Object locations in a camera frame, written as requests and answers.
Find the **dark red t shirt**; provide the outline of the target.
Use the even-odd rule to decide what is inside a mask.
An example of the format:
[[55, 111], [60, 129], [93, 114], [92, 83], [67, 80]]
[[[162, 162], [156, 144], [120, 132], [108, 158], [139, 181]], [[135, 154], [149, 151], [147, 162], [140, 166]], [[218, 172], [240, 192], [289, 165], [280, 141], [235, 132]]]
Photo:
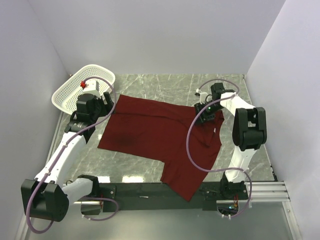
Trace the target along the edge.
[[221, 111], [214, 120], [195, 125], [191, 106], [121, 95], [105, 127], [98, 148], [164, 163], [161, 181], [186, 201], [191, 200], [211, 169], [221, 148]]

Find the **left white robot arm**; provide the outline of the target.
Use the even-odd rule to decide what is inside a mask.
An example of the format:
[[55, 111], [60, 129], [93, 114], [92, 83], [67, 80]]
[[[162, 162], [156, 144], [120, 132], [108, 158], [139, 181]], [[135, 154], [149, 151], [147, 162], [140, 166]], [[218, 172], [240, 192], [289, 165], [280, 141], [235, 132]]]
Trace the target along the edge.
[[64, 178], [89, 142], [96, 126], [115, 110], [116, 95], [104, 92], [102, 96], [83, 93], [78, 96], [76, 109], [64, 129], [62, 140], [45, 167], [21, 185], [24, 213], [27, 219], [37, 218], [60, 222], [69, 206], [81, 198], [94, 201], [100, 196], [98, 177], [80, 175], [65, 186]]

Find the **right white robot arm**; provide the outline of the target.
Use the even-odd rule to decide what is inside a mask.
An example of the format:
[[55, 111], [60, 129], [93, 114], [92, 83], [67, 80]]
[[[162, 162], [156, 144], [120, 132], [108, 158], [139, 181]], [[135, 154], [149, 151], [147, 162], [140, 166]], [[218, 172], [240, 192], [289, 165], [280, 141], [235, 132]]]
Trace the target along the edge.
[[211, 93], [198, 88], [195, 95], [199, 102], [194, 105], [196, 124], [213, 120], [219, 110], [226, 109], [233, 116], [232, 141], [234, 144], [230, 164], [220, 180], [219, 194], [230, 200], [246, 192], [245, 174], [257, 150], [267, 141], [266, 111], [244, 101], [238, 90], [225, 89], [224, 84], [216, 82], [210, 87]]

